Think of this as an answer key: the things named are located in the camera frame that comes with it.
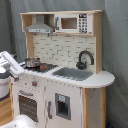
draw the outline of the cabinet door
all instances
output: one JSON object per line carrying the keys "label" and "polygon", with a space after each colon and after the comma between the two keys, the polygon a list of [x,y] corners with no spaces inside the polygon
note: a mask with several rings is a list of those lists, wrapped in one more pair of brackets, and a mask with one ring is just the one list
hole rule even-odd
{"label": "cabinet door", "polygon": [[14,117],[20,114],[30,117],[37,128],[44,128],[43,93],[29,88],[12,86]]}
{"label": "cabinet door", "polygon": [[57,82],[46,82],[47,128],[82,128],[81,89]]}

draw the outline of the gray curtain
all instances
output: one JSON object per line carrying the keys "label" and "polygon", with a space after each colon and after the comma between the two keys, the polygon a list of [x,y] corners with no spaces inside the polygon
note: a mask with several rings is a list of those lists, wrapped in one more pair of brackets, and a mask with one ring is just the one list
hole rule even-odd
{"label": "gray curtain", "polygon": [[11,7],[8,0],[0,1],[0,52],[15,53]]}
{"label": "gray curtain", "polygon": [[103,69],[116,77],[107,87],[107,121],[128,128],[128,0],[11,0],[11,5],[19,61],[26,57],[20,12],[104,10]]}
{"label": "gray curtain", "polygon": [[18,62],[22,62],[27,57],[27,52],[25,34],[22,32],[20,13],[42,11],[43,5],[41,0],[10,0],[10,2],[17,60]]}

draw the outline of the knob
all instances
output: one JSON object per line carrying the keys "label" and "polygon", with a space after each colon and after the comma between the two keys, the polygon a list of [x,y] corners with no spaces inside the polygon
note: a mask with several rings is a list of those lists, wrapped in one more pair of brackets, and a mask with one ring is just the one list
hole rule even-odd
{"label": "knob", "polygon": [[37,86],[37,82],[36,81],[33,81],[32,82],[32,86],[36,87]]}

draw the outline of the cooking pot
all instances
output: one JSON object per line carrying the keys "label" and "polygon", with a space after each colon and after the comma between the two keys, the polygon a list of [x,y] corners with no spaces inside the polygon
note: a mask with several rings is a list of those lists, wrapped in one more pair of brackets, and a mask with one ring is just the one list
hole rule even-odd
{"label": "cooking pot", "polygon": [[27,67],[38,67],[40,66],[40,58],[30,57],[25,59],[25,64]]}

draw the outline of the burner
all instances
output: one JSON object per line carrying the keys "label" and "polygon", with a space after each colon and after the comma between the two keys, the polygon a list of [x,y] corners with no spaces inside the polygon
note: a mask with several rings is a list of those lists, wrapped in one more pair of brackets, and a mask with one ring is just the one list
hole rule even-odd
{"label": "burner", "polygon": [[47,63],[41,63],[39,67],[26,67],[25,65],[21,65],[24,69],[36,71],[36,72],[47,72],[55,67],[58,67],[57,65],[53,64],[47,64]]}

